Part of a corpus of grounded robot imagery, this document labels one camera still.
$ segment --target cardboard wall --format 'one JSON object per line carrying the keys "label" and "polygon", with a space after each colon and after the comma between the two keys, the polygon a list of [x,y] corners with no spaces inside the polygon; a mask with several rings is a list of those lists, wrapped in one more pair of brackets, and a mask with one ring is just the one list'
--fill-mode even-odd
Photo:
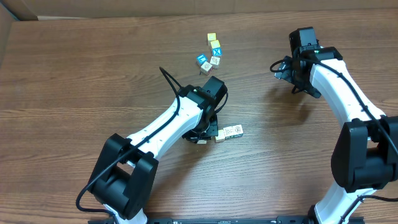
{"label": "cardboard wall", "polygon": [[396,0],[0,0],[20,19],[131,17],[398,7]]}
{"label": "cardboard wall", "polygon": [[14,21],[14,18],[8,13],[7,9],[0,4],[0,66],[6,50],[11,24]]}

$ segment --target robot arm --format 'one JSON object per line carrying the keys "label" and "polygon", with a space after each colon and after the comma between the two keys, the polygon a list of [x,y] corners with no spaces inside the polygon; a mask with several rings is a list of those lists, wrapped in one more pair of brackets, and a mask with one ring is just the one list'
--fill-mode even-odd
{"label": "robot arm", "polygon": [[[331,171],[335,181],[325,197],[308,211],[316,224],[348,223],[348,212],[358,197],[371,195],[398,179],[398,157],[386,139],[364,112],[347,83],[321,62],[343,74],[352,84],[370,113],[378,119],[391,139],[398,141],[398,119],[388,118],[375,107],[349,75],[343,57],[334,47],[319,46],[312,27],[297,29],[289,35],[292,58],[281,60],[275,77],[294,84],[292,93],[305,92],[315,98],[323,95],[342,127],[331,158]],[[377,150],[368,151],[368,141],[379,142]]]}
{"label": "robot arm", "polygon": [[[359,89],[359,86],[357,86],[349,75],[344,61],[329,59],[323,60],[322,63],[341,72],[349,80],[376,119],[381,119],[381,115],[385,115],[379,108],[375,107],[364,95],[361,89]],[[347,84],[339,78],[338,75],[329,71],[329,69],[320,65],[313,65],[311,69],[310,83],[326,99],[326,102],[335,114],[340,127],[343,127],[345,122],[351,122],[354,119],[359,119],[361,121],[371,120],[363,111],[361,105],[359,105]],[[340,187],[336,181],[334,181],[324,198],[315,205],[314,209],[316,218],[319,223],[338,223],[347,209],[349,209],[349,206],[354,203],[358,196],[371,195],[375,191],[376,190],[373,188],[366,188],[358,189],[352,193],[347,193],[343,187]],[[348,218],[358,206],[359,204],[357,204],[352,212],[345,218],[344,223],[348,223]]]}
{"label": "robot arm", "polygon": [[216,136],[218,127],[215,108],[227,91],[224,82],[215,77],[211,77],[203,88],[191,85],[181,87],[178,91],[178,115],[138,149],[134,146],[173,116],[178,107],[177,99],[169,109],[139,132],[127,138],[114,134],[105,142],[90,181],[127,152],[130,153],[121,163],[128,163],[134,167],[130,175],[115,166],[88,189],[100,203],[115,214],[116,223],[146,223],[147,218],[142,208],[152,190],[159,163],[157,159],[161,158],[180,137],[197,142]]}

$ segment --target white arm segment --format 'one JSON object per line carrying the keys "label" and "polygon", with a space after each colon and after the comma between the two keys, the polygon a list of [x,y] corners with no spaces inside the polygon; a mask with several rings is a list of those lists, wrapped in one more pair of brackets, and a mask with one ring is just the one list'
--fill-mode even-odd
{"label": "white arm segment", "polygon": [[[376,119],[380,119],[381,115],[384,115],[383,111],[375,107],[364,95],[361,89],[359,89],[357,84],[349,75],[344,61],[331,59],[323,60],[322,63],[341,72],[347,78]],[[345,122],[350,122],[354,118],[359,118],[361,121],[370,120],[370,117],[362,110],[361,105],[359,105],[348,85],[329,69],[320,65],[313,65],[311,69],[310,82],[312,86],[319,90],[323,97],[325,97],[326,102],[328,102],[331,110],[335,114],[340,127],[343,127]],[[315,205],[315,215],[317,216],[319,224],[338,223],[343,214],[359,195],[371,195],[375,191],[376,190],[374,189],[361,189],[353,193],[347,193],[344,188],[340,187],[335,181],[333,181],[325,197]],[[345,218],[343,223],[348,223],[348,218],[355,209],[353,209],[353,211]]]}
{"label": "white arm segment", "polygon": [[[315,215],[317,216],[318,223],[337,224],[358,196],[371,195],[374,192],[376,192],[374,189],[361,189],[354,193],[347,193],[336,181],[333,181],[326,195],[315,205]],[[345,218],[344,224],[348,223],[349,217],[360,204],[358,203]]]}
{"label": "white arm segment", "polygon": [[[127,138],[132,139],[131,144],[135,145],[141,142],[146,136],[153,133],[157,128],[168,121],[177,109],[177,99],[173,104],[155,121],[137,133],[129,135]],[[169,148],[181,138],[187,131],[195,128],[200,122],[203,110],[198,107],[198,104],[187,97],[180,97],[180,110],[178,115],[174,117],[170,124],[159,131],[149,142],[143,144],[139,149],[142,152],[151,152],[157,160],[159,160]],[[146,224],[148,219],[141,209],[138,214],[130,219],[124,220],[119,217],[118,213],[108,205],[104,205],[106,209],[116,214],[119,224]]]}
{"label": "white arm segment", "polygon": [[[323,60],[322,63],[329,65],[338,72],[341,72],[344,77],[347,78],[376,119],[380,119],[380,115],[385,115],[383,111],[375,107],[369,101],[353,78],[351,78],[344,61],[330,59]],[[312,86],[319,90],[326,99],[326,102],[328,102],[331,110],[335,114],[340,127],[343,127],[345,122],[351,122],[354,118],[359,118],[361,121],[370,120],[370,117],[362,110],[361,105],[359,105],[348,85],[341,78],[338,78],[338,75],[329,71],[329,69],[320,65],[313,65],[311,69],[310,82]]]}

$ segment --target wooden block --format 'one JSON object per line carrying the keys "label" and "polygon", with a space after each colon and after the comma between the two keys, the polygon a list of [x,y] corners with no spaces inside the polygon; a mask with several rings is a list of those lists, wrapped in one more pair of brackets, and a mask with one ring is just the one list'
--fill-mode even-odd
{"label": "wooden block", "polygon": [[243,136],[243,128],[241,124],[232,126],[232,128],[234,130],[234,138]]}
{"label": "wooden block", "polygon": [[216,33],[209,33],[207,34],[207,45],[210,45],[211,41],[216,40]]}
{"label": "wooden block", "polygon": [[207,62],[207,58],[205,54],[201,54],[199,56],[197,56],[197,64],[199,66],[203,65],[203,63]]}
{"label": "wooden block", "polygon": [[200,67],[200,71],[206,75],[209,75],[210,72],[212,71],[212,69],[213,69],[213,66],[208,62],[203,63],[203,65],[201,65],[201,67]]}
{"label": "wooden block", "polygon": [[213,66],[213,68],[217,69],[220,65],[220,58],[211,56],[210,63]]}
{"label": "wooden block", "polygon": [[226,127],[223,129],[224,129],[225,139],[238,138],[243,136],[243,128],[241,124]]}
{"label": "wooden block", "polygon": [[215,49],[215,48],[221,47],[220,42],[218,40],[211,41],[210,45],[211,45],[211,49]]}
{"label": "wooden block", "polygon": [[221,56],[223,55],[223,51],[221,50],[221,47],[213,49],[211,52],[213,53],[213,56],[215,56],[215,57],[221,58]]}
{"label": "wooden block", "polygon": [[218,136],[216,136],[215,138],[216,138],[216,142],[225,141],[224,129],[218,130]]}
{"label": "wooden block", "polygon": [[224,130],[224,135],[225,135],[225,139],[227,140],[227,139],[230,139],[230,138],[233,138],[233,136],[234,136],[234,129],[232,128],[232,126],[230,126],[230,127],[225,127],[225,128],[223,128],[223,130]]}

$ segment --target wooden table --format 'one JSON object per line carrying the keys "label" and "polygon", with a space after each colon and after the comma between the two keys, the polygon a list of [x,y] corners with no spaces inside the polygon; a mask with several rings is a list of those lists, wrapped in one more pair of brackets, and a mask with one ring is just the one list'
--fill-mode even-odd
{"label": "wooden table", "polygon": [[[0,222],[85,223],[75,208],[105,140],[134,133],[173,101],[159,72],[203,85],[195,57],[224,56],[213,75],[229,100],[220,127],[245,134],[221,144],[183,139],[160,160],[150,216],[264,218],[306,214],[333,181],[340,133],[323,98],[291,95],[269,65],[290,55],[288,35],[314,26],[335,46],[368,98],[398,115],[398,10],[15,22],[0,72]],[[398,197],[398,183],[377,194]],[[87,194],[82,204],[100,208]],[[356,214],[395,223],[397,204],[367,200]]]}

